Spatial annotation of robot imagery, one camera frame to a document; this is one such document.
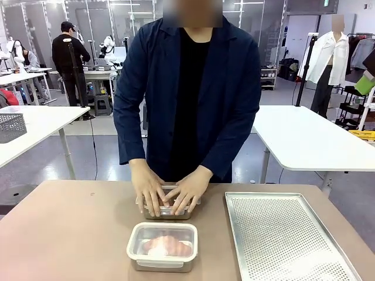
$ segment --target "shoe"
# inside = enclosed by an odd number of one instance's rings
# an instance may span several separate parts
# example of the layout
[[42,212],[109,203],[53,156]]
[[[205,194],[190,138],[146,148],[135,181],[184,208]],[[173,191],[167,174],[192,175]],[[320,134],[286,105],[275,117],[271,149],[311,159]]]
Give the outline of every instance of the shoe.
[[94,115],[83,115],[83,121],[88,121],[88,120],[91,120],[91,119],[95,119],[95,116]]

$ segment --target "plastic stool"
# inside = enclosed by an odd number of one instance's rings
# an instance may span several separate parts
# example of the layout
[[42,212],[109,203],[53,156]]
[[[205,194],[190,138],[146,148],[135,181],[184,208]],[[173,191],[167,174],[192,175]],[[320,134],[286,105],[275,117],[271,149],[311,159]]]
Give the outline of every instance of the plastic stool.
[[0,215],[6,215],[17,206],[37,185],[21,184],[6,189],[0,193]]
[[[108,99],[108,95],[95,95],[95,116],[99,115],[111,115],[112,110],[110,107],[110,100]],[[105,109],[99,109],[99,102],[104,102]]]

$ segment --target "food container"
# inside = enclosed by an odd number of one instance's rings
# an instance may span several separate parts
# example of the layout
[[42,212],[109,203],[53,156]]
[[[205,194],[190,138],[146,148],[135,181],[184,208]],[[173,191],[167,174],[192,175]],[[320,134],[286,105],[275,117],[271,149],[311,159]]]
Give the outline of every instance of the food container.
[[[169,192],[171,192],[175,188],[177,188],[177,186],[162,186],[162,189],[163,189],[165,194],[168,194]],[[151,215],[150,215],[150,213],[147,209],[146,201],[144,200],[144,206],[143,206],[144,211],[143,211],[143,213],[144,213],[145,218],[148,219],[148,220],[188,220],[192,216],[192,213],[188,212],[189,206],[185,207],[185,209],[178,215],[172,215],[171,214],[172,213],[172,206],[173,206],[176,198],[177,198],[177,196],[169,202],[170,207],[164,207],[163,202],[159,199],[160,217],[156,217],[156,216],[151,217]]]
[[190,272],[198,253],[198,231],[191,224],[142,222],[130,236],[127,254],[135,270]]

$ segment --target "black cap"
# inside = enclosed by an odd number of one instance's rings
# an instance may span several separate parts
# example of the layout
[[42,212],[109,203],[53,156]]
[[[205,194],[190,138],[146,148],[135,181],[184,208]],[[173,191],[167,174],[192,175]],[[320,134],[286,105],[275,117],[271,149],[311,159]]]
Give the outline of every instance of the black cap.
[[76,31],[74,30],[75,27],[76,27],[76,26],[75,26],[74,24],[72,24],[71,22],[62,22],[62,23],[61,23],[61,31],[62,31],[62,32],[69,32],[69,29],[71,29],[71,28],[72,28],[72,30],[73,30],[74,32],[76,32]]

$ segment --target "black pants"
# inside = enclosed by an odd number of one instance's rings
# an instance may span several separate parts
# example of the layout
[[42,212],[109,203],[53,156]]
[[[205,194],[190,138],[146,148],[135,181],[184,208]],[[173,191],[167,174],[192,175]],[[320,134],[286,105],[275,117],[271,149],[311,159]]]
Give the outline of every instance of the black pants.
[[88,106],[86,80],[84,79],[84,74],[78,73],[78,81],[76,81],[73,73],[63,73],[63,80],[65,83],[66,93],[68,95],[69,105],[71,107],[77,106],[76,87],[81,87],[83,106]]
[[328,85],[332,66],[327,66],[316,87],[311,110],[327,119],[327,110],[333,86]]

